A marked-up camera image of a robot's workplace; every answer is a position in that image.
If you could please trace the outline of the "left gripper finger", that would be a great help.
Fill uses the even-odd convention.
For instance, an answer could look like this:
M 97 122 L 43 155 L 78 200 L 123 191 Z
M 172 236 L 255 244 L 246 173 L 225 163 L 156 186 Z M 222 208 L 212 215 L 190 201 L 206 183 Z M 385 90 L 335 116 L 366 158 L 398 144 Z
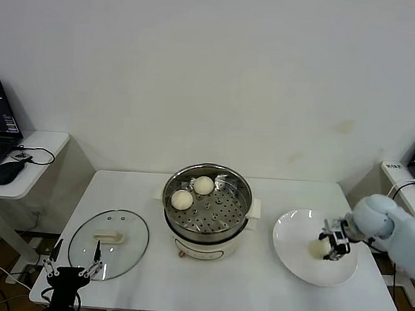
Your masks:
M 46 271 L 47 277 L 53 277 L 56 275 L 56 266 L 55 263 L 58 259 L 58 254 L 60 253 L 61 246 L 63 244 L 63 239 L 58 240 L 54 248 L 51 251 L 50 256 L 43 260 L 43 266 Z
M 94 253 L 94 261 L 87 269 L 82 270 L 79 273 L 79 276 L 85 279 L 92 279 L 97 275 L 98 272 L 101 271 L 102 267 L 103 263 L 101 260 L 101 242 L 97 241 L 97 246 Z

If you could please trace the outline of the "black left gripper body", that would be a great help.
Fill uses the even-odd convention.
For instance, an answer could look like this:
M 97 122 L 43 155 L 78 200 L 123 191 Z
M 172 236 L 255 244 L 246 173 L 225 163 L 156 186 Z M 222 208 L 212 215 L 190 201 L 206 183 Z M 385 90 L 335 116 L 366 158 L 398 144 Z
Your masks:
M 82 301 L 78 290 L 89 284 L 83 267 L 58 267 L 46 276 L 52 295 L 44 311 L 80 311 Z

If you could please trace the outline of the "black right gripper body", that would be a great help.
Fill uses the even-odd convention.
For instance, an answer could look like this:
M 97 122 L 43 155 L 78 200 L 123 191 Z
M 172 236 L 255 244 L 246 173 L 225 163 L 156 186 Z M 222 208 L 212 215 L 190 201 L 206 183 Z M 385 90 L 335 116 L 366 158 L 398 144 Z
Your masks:
M 356 242 L 356 238 L 355 238 L 355 230 L 354 228 L 350 225 L 350 223 L 348 222 L 347 219 L 342 219 L 340 221 L 340 228 L 342 230 L 342 232 L 344 233 L 343 236 L 350 242 L 350 243 L 355 243 Z

